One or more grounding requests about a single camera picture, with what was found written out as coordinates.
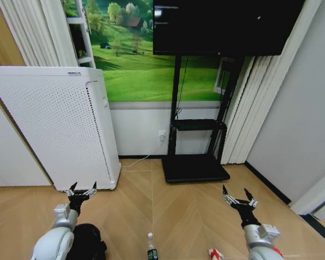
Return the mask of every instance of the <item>plastic bottle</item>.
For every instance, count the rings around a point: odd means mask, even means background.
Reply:
[[[153,233],[148,233],[148,260],[158,260],[158,252],[153,243]]]

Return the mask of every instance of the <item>herringbone floor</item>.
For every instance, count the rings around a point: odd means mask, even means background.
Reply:
[[[129,165],[134,160],[122,160]],[[225,184],[234,197],[246,187],[259,200],[256,217],[281,232],[276,246],[287,260],[325,260],[325,240],[295,215],[244,165],[226,166]],[[82,206],[79,223],[95,224],[108,246],[107,259],[147,259],[153,231],[160,260],[206,260],[217,248],[225,259],[247,259],[237,212],[220,193],[221,183],[169,185],[160,160],[123,168],[114,191],[99,191]],[[28,259],[53,222],[55,205],[66,195],[52,187],[0,188],[0,259]]]

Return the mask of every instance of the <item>black cable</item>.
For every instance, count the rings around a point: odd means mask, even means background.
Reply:
[[[177,108],[175,110],[175,116],[177,117],[178,120],[178,114],[182,111],[181,108],[179,108],[179,103],[180,103],[180,99],[182,97],[182,91],[183,91],[183,85],[184,85],[184,80],[185,80],[185,74],[186,74],[186,67],[188,65],[188,60],[189,60],[189,56],[187,56],[186,58],[186,62],[185,62],[185,68],[184,68],[184,76],[183,76],[183,81],[182,81],[182,86],[180,87],[180,93],[179,93],[179,100],[178,100],[178,104],[177,104]]]

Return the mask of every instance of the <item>green grass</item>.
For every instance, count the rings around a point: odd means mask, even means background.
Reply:
[[[105,36],[92,34],[96,67],[103,70],[110,101],[170,101],[173,86],[174,57],[153,55],[152,33],[142,35],[105,20]],[[138,54],[132,52],[133,33],[141,37]],[[121,42],[118,56],[113,49],[100,49],[101,42],[112,47]],[[180,85],[186,58],[182,60]],[[189,57],[182,101],[219,100],[214,93],[219,58]]]

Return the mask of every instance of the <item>doorframe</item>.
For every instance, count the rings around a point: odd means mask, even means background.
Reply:
[[[300,199],[290,203],[296,214],[307,215],[325,201],[325,176],[314,184]]]

